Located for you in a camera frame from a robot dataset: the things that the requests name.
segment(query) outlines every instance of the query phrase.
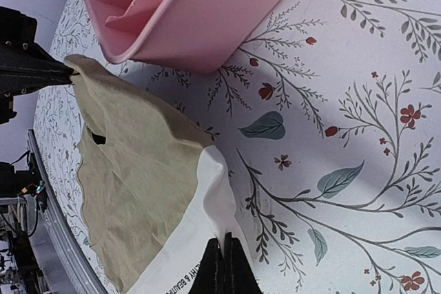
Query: wire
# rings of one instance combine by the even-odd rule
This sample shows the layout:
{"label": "wire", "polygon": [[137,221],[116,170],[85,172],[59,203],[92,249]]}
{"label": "wire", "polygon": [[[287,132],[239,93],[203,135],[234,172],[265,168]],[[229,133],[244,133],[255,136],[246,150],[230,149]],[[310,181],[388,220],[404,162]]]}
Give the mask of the wire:
{"label": "wire", "polygon": [[16,235],[23,235],[23,234],[25,234],[27,238],[30,238],[37,231],[37,227],[38,227],[38,224],[39,224],[39,209],[40,209],[40,206],[39,206],[38,200],[37,199],[35,199],[35,200],[37,202],[36,207],[35,207],[35,224],[34,224],[34,228],[32,229],[31,233],[18,233],[17,231],[15,231],[15,229],[12,227],[12,225],[8,222],[6,217],[2,213],[0,213],[0,215],[3,218],[3,220],[5,221],[5,223],[9,226],[11,231],[14,232]]}
{"label": "wire", "polygon": [[30,151],[26,151],[22,156],[20,156],[18,158],[18,160],[14,161],[13,163],[10,163],[10,165],[14,165],[18,162],[20,162],[21,160],[23,160],[26,157],[26,162],[29,162],[29,155],[30,155]]}

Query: pink plastic basket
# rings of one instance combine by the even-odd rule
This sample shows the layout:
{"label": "pink plastic basket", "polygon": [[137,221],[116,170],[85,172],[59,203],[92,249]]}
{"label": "pink plastic basket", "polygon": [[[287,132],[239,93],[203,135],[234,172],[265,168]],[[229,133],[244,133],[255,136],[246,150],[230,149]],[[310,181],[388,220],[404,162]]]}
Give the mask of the pink plastic basket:
{"label": "pink plastic basket", "polygon": [[279,0],[85,0],[104,56],[210,73]]}

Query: metal rail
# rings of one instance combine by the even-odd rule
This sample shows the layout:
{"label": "metal rail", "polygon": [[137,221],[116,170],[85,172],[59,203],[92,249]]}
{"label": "metal rail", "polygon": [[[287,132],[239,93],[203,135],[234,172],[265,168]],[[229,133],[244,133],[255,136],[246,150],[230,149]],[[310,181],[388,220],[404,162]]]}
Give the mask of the metal rail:
{"label": "metal rail", "polygon": [[28,132],[28,146],[29,150],[35,155],[37,167],[45,182],[45,188],[48,193],[48,208],[43,214],[44,225],[70,281],[78,294],[107,294],[106,289],[75,240],[57,202],[57,197],[50,186],[48,174],[43,165],[33,130]]}

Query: khaki fabric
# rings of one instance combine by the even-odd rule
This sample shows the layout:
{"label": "khaki fabric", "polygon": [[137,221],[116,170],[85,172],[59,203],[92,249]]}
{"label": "khaki fabric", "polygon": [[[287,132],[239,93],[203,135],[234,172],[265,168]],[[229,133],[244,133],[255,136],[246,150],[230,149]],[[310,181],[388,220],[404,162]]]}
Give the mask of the khaki fabric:
{"label": "khaki fabric", "polygon": [[[83,219],[105,274],[126,293],[178,226],[209,137],[162,100],[84,56],[68,56],[85,121],[77,178]],[[105,137],[97,144],[94,136]]]}

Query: red flower print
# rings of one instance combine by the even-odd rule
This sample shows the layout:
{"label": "red flower print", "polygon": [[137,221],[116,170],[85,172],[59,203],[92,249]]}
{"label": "red flower print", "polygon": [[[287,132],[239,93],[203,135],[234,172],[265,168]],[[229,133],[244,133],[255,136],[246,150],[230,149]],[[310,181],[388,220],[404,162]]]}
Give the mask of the red flower print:
{"label": "red flower print", "polygon": [[325,130],[325,136],[326,137],[332,137],[332,136],[335,136],[336,135],[336,133],[338,132],[338,128],[337,127],[328,127],[326,130]]}
{"label": "red flower print", "polygon": [[404,290],[405,291],[416,291],[420,289],[420,285],[424,283],[424,278],[420,277],[421,272],[416,271],[413,273],[412,277],[409,277],[408,275],[401,278],[401,283],[405,284]]}
{"label": "red flower print", "polygon": [[249,65],[252,67],[258,67],[259,66],[259,60],[256,58],[250,58]]}
{"label": "red flower print", "polygon": [[271,99],[274,93],[274,87],[269,83],[262,83],[263,87],[259,89],[259,96],[265,100]]}
{"label": "red flower print", "polygon": [[288,155],[280,155],[279,158],[274,158],[274,163],[278,163],[279,170],[283,170],[283,168],[289,168],[290,165],[292,165],[292,162],[288,160]]}
{"label": "red flower print", "polygon": [[413,105],[409,105],[407,106],[407,108],[402,108],[401,114],[401,123],[407,124],[410,129],[413,129],[415,127],[415,120],[418,120],[421,117],[421,111],[415,111]]}
{"label": "red flower print", "polygon": [[306,38],[306,44],[308,45],[314,45],[315,43],[317,43],[317,40],[314,37],[308,37]]}

